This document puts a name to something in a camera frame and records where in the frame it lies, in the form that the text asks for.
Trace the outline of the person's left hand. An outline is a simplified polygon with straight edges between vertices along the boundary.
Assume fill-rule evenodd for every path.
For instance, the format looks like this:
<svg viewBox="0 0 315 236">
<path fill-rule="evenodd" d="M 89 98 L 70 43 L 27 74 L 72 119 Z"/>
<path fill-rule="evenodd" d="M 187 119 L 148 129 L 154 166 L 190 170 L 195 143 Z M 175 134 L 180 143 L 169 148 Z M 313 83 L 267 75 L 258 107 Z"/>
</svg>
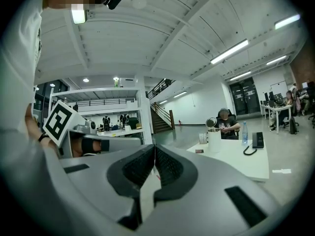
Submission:
<svg viewBox="0 0 315 236">
<path fill-rule="evenodd" d="M 74 137 L 70 139 L 71 153 L 73 157 L 89 156 L 109 151 L 109 140 L 95 140 L 86 137 Z"/>
</svg>

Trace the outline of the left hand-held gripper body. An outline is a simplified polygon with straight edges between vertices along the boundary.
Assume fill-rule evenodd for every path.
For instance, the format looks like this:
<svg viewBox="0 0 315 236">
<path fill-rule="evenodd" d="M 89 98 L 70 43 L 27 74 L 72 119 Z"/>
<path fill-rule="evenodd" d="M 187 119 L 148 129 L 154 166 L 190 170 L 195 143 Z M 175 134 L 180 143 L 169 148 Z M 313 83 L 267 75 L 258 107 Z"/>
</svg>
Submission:
<svg viewBox="0 0 315 236">
<path fill-rule="evenodd" d="M 60 154 L 72 154 L 71 142 L 80 139 L 80 144 L 90 145 L 88 153 L 110 153 L 142 145 L 140 138 L 108 137 L 96 134 L 95 123 L 83 118 L 62 101 L 58 101 L 43 127 L 46 134 L 59 148 Z M 94 150 L 94 142 L 100 142 L 101 150 Z"/>
</svg>

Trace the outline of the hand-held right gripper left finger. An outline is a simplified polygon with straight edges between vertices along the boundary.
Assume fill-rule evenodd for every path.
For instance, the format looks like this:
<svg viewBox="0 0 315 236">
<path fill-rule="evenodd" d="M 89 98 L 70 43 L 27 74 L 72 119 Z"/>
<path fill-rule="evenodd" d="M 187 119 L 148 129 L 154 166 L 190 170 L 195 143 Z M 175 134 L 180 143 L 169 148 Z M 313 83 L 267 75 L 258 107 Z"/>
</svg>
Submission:
<svg viewBox="0 0 315 236">
<path fill-rule="evenodd" d="M 74 193 L 83 199 L 75 206 L 84 209 L 89 225 L 84 236 L 154 236 L 156 222 L 143 219 L 141 202 L 153 208 L 156 177 L 154 145 L 61 160 Z"/>
</svg>

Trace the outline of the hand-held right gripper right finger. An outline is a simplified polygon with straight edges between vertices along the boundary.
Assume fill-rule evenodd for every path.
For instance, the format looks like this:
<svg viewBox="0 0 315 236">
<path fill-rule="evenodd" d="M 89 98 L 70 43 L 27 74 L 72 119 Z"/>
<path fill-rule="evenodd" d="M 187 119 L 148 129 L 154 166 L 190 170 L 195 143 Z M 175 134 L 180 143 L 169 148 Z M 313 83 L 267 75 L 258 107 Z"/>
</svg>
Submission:
<svg viewBox="0 0 315 236">
<path fill-rule="evenodd" d="M 279 208 L 259 185 L 217 159 L 158 145 L 156 168 L 156 236 L 255 235 Z"/>
</svg>

